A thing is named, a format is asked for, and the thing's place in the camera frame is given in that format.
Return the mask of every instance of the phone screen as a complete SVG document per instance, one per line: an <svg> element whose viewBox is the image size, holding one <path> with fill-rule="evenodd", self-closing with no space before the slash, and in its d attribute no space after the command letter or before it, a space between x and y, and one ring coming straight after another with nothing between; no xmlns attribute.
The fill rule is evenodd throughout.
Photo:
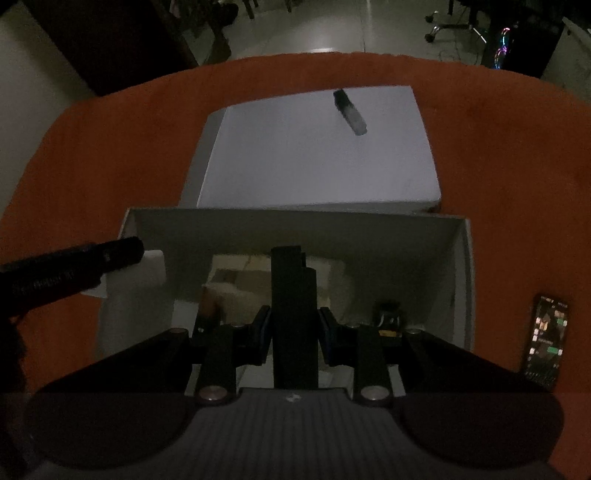
<svg viewBox="0 0 591 480"><path fill-rule="evenodd" d="M563 354L564 332L568 324L566 303L540 296L534 309L534 328L524 365L530 380L552 389Z"/></svg>

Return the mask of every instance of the black marker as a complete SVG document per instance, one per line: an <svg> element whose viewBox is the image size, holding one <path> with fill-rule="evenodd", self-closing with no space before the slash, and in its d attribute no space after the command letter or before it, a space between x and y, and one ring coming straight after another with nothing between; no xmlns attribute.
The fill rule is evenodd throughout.
<svg viewBox="0 0 591 480"><path fill-rule="evenodd" d="M336 107L345 117L345 120L347 120L351 130L353 130L355 135L365 135L368 132L365 120L363 120L361 113L355 108L355 105L351 103L351 100L349 100L345 91L343 89L337 90L333 95L335 96Z"/></svg>

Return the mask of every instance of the screw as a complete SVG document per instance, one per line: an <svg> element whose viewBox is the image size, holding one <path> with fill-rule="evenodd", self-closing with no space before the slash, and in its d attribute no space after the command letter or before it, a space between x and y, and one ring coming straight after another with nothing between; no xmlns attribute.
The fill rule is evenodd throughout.
<svg viewBox="0 0 591 480"><path fill-rule="evenodd" d="M220 401L228 396L228 391L219 385L209 385L199 389L199 397L207 401Z"/></svg>
<svg viewBox="0 0 591 480"><path fill-rule="evenodd" d="M370 401L385 400L390 395L390 390L381 385L370 385L361 389L361 396Z"/></svg>

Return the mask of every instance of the orange tablecloth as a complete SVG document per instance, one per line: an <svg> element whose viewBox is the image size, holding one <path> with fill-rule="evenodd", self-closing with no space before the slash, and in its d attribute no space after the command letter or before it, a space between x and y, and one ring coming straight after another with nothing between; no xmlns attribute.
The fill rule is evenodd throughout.
<svg viewBox="0 0 591 480"><path fill-rule="evenodd" d="M571 305L556 389L566 423L552 463L586 479L591 108L537 79L410 57L302 54L199 67L79 103L56 120L26 169L0 223L0 262L113 239L130 206L174 206L205 120L221 107L370 85L413 87L442 212L472 221L476 353L517 369L534 295ZM77 295L27 316L30 388L92 361L98 307Z"/></svg>

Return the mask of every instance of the white box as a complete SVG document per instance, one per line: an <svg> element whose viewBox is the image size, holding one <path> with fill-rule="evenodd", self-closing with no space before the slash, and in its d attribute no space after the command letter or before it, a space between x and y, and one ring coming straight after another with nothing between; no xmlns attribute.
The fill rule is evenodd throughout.
<svg viewBox="0 0 591 480"><path fill-rule="evenodd" d="M212 113L179 206L410 213L441 191L409 86L346 89L367 123L356 136L333 90L240 103Z"/></svg>
<svg viewBox="0 0 591 480"><path fill-rule="evenodd" d="M474 269L468 221L439 215L288 210L131 209L121 236L164 252L163 286L109 296L99 313L98 357L171 326L175 301L199 301L214 254L268 254L301 245L310 256L346 264L352 309L369 319L379 300L396 300L414 325L457 346L474 340Z"/></svg>

